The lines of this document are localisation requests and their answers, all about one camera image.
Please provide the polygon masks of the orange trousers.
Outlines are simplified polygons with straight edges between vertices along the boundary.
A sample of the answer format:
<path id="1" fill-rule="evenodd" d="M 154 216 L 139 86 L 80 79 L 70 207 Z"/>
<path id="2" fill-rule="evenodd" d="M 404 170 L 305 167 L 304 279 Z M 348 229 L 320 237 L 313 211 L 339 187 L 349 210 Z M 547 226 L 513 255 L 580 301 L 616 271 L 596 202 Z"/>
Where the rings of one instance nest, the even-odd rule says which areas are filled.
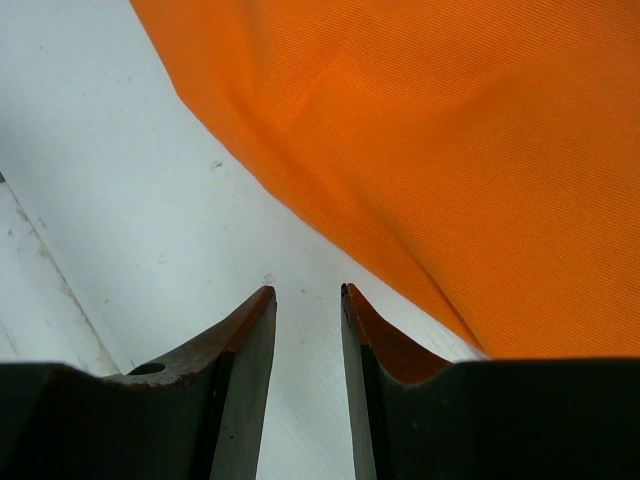
<path id="1" fill-rule="evenodd" d="M 635 1 L 136 1 L 274 197 L 493 358 L 639 353 Z"/>

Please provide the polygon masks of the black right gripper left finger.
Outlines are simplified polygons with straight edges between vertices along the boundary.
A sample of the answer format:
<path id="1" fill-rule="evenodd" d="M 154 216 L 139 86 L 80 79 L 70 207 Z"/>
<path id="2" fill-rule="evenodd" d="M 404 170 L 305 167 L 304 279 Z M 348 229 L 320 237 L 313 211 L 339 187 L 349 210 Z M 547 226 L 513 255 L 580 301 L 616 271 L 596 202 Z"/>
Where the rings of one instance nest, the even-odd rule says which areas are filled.
<path id="1" fill-rule="evenodd" d="M 252 479 L 272 370 L 276 294 L 127 374 L 1 367 L 5 479 Z"/>

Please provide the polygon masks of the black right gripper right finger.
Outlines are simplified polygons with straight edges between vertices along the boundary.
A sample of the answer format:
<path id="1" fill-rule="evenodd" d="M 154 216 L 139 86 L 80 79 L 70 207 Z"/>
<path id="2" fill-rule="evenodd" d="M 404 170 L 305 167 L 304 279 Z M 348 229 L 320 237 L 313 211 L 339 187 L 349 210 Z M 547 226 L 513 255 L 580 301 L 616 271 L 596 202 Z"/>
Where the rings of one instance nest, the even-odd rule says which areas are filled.
<path id="1" fill-rule="evenodd" d="M 635 479 L 635 358 L 449 362 L 352 284 L 341 325 L 360 479 Z"/>

